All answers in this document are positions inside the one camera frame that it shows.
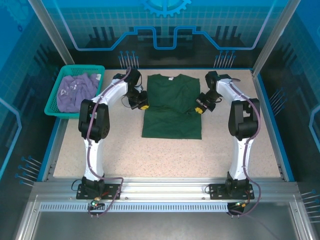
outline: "green t-shirt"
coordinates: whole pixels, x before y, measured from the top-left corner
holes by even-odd
[[[182,74],[148,76],[147,94],[143,138],[202,139],[201,115],[195,111],[200,94],[198,78]]]

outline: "black mounting bracket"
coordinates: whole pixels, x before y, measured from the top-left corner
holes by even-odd
[[[252,200],[255,199],[252,184],[248,179],[232,179],[229,172],[225,183],[209,184],[211,200]]]
[[[114,199],[118,188],[120,187],[120,184],[104,184],[104,189],[103,192],[107,193],[101,197],[102,200],[112,200]],[[94,189],[91,189],[89,187],[86,187],[83,184],[78,185],[78,189],[76,192],[75,198],[78,200],[93,200],[99,195],[97,194],[97,191]],[[120,193],[118,196],[115,198],[116,200],[120,199]]]
[[[119,187],[120,184],[105,183],[102,179],[91,181],[83,177],[81,184],[78,185],[75,198],[78,200],[93,200],[96,197],[101,197],[102,200],[112,200]],[[120,192],[115,199],[120,199]]]

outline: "plastic basket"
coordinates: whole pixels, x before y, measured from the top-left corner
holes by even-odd
[[[101,74],[101,79],[97,88],[98,95],[101,91],[102,83],[104,80],[105,67],[100,65],[65,65],[61,68],[55,84],[51,91],[50,97],[44,108],[44,113],[49,116],[56,116],[61,119],[78,119],[79,113],[60,112],[57,106],[57,93],[60,87],[60,83],[65,76],[78,76],[84,73]]]

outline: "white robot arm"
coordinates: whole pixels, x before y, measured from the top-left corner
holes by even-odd
[[[115,75],[111,84],[101,94],[91,100],[85,99],[81,103],[78,129],[84,138],[86,149],[86,168],[82,185],[98,192],[98,195],[102,193],[105,184],[101,179],[104,177],[102,156],[103,142],[110,130],[109,107],[121,97],[126,96],[131,109],[148,108],[147,92],[143,91],[141,84],[137,85],[140,77],[138,70],[129,68],[126,75],[119,73]],[[92,114],[94,114],[94,120],[90,124]]]
[[[231,107],[228,128],[233,136],[234,149],[225,189],[230,198],[238,199],[241,198],[238,196],[243,196],[245,192],[251,192],[252,190],[244,169],[248,171],[250,149],[254,141],[252,137],[258,130],[260,102],[257,98],[251,99],[244,95],[233,83],[237,79],[232,79],[227,74],[218,75],[216,71],[210,71],[205,76],[205,80],[210,90],[206,94],[200,94],[196,100],[199,105],[195,110],[200,114],[207,109],[212,112],[216,107],[217,99],[220,97],[223,97]],[[258,115],[248,100],[253,103]]]

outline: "blue trim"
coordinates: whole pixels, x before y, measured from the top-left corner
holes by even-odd
[[[271,5],[271,7],[268,11],[268,14],[265,17],[265,20],[261,26],[261,29],[259,30],[259,32],[256,36],[256,39],[251,47],[223,47],[223,46],[219,46],[206,31],[198,31],[197,26],[194,26],[194,25],[182,25],[182,26],[176,26],[173,30],[173,45],[172,46],[158,46],[157,45],[157,31],[154,26],[134,26],[133,31],[123,33],[111,47],[80,48],[80,47],[78,47],[76,40],[73,37],[71,30],[70,30],[62,12],[58,6],[57,0],[53,0],[53,3],[56,7],[56,10],[62,20],[62,23],[65,27],[65,30],[67,31],[74,48],[76,50],[82,52],[82,51],[113,51],[126,38],[126,36],[138,35],[138,30],[151,30],[152,31],[153,47],[156,50],[174,50],[174,49],[176,49],[177,42],[178,42],[178,30],[192,30],[193,35],[203,35],[218,50],[253,50],[256,48],[256,46],[258,44],[258,41],[259,41],[259,39],[265,29],[265,26],[267,25],[267,22],[269,21],[270,15],[271,15],[277,1],[278,0],[273,1],[273,4]]]
[[[317,112],[320,111],[320,105],[316,106],[312,112],[311,112],[311,115],[310,115],[310,120],[309,120],[309,129],[310,129],[310,132],[312,134],[312,137],[313,137],[313,140],[316,144],[316,147],[318,148],[318,151],[320,152],[320,142],[319,142],[319,139],[318,139],[318,136],[316,134],[316,131],[314,130],[314,120],[315,120],[315,115]]]
[[[58,127],[59,127],[60,121],[61,121],[61,118],[59,118],[59,117],[57,117],[56,120],[55,120],[53,129],[52,129],[52,133],[51,133],[51,136],[50,136],[50,139],[49,139],[49,142],[48,142],[48,146],[46,147],[46,151],[45,151],[45,154],[44,154],[42,165],[41,165],[38,177],[36,179],[37,182],[41,182],[42,178],[44,177],[44,174],[45,174],[45,171],[46,171],[46,167],[47,167],[47,164],[48,164],[48,161],[49,161],[49,156],[50,156],[50,153],[51,153],[52,146],[54,144],[54,140],[55,140],[55,137],[56,137],[56,134],[57,134],[57,131],[58,131]]]
[[[18,129],[16,130],[15,132],[15,135],[14,135],[14,138],[12,140],[12,143],[10,145],[10,148],[5,156],[5,159],[3,161],[3,164],[0,168],[0,180],[6,170],[6,167],[7,167],[7,164],[9,162],[9,159],[11,157],[11,154],[12,152],[14,151],[14,148],[16,146],[16,143],[17,143],[17,140],[18,140],[18,137],[20,135],[20,132],[22,130],[22,123],[21,123],[21,118],[20,118],[20,114],[19,112],[13,107],[11,106],[9,103],[7,103],[5,100],[3,100],[1,97],[0,97],[0,104],[3,104],[10,112],[12,112],[14,115],[15,115],[15,118],[16,118],[16,121],[17,121],[17,124],[18,124]]]
[[[275,138],[276,138],[276,141],[277,141],[277,143],[279,145],[280,153],[281,153],[281,156],[282,156],[282,159],[283,159],[284,168],[285,168],[285,171],[286,171],[286,173],[288,175],[288,180],[290,182],[294,182],[295,178],[294,178],[294,175],[292,173],[292,170],[291,170],[291,167],[290,167],[290,163],[289,163],[289,160],[288,160],[288,157],[287,157],[287,154],[286,154],[286,150],[285,150],[284,144],[282,142],[282,139],[281,139],[281,136],[280,136],[280,133],[279,133],[279,129],[278,129],[278,126],[277,126],[277,123],[276,123],[276,119],[275,119],[274,113],[272,112],[272,108],[271,108],[271,105],[270,105],[270,102],[269,102],[267,91],[265,89],[265,85],[264,85],[264,83],[262,81],[260,73],[258,74],[257,78],[258,78],[258,81],[259,81],[259,85],[261,87],[261,91],[262,91],[262,94],[263,94],[263,98],[264,98],[264,101],[265,101],[265,105],[266,105],[267,111],[268,111],[270,119],[271,119],[272,127],[273,127],[273,130],[274,130],[274,133],[275,133]]]

